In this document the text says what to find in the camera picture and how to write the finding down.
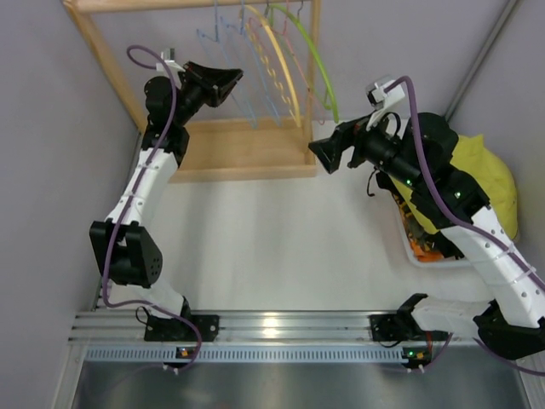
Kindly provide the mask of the yellow-green trousers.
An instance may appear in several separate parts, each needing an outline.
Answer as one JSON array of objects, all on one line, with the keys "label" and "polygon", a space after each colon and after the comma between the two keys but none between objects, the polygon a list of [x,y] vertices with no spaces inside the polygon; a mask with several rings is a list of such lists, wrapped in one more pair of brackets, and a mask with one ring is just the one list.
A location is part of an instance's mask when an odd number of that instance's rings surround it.
[{"label": "yellow-green trousers", "polygon": [[450,164],[472,176],[486,193],[498,221],[510,239],[519,234],[518,194],[507,165],[485,146],[482,135],[445,135],[433,138],[427,131],[422,137],[430,170],[439,159],[439,148],[450,151]]}]

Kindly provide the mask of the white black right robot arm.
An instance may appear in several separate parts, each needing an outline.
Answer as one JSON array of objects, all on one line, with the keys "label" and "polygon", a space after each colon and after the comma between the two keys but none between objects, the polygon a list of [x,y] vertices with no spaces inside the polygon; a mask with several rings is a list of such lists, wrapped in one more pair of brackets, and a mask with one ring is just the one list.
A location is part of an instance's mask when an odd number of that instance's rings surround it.
[{"label": "white black right robot arm", "polygon": [[338,170],[341,155],[354,149],[349,168],[364,162],[378,171],[378,184],[397,195],[400,182],[414,205],[472,264],[493,296],[486,302],[443,300],[412,295],[393,316],[407,338],[426,331],[472,337],[504,360],[518,360],[544,350],[544,290],[513,241],[502,231],[491,200],[477,180],[451,163],[460,141],[444,119],[429,112],[417,116],[402,136],[388,136],[368,117],[339,124],[333,134],[309,143],[328,173]]}]

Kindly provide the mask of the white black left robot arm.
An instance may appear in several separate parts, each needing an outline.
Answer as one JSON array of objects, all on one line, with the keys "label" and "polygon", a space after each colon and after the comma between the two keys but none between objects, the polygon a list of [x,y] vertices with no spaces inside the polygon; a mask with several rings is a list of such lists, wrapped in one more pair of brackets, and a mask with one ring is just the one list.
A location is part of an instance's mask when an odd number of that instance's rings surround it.
[{"label": "white black left robot arm", "polygon": [[137,165],[114,209],[90,226],[104,303],[142,308],[147,341],[202,340],[187,299],[161,275],[163,253],[148,227],[186,155],[187,123],[202,107],[220,106],[243,75],[239,68],[187,62],[151,78],[144,86],[147,126]]}]

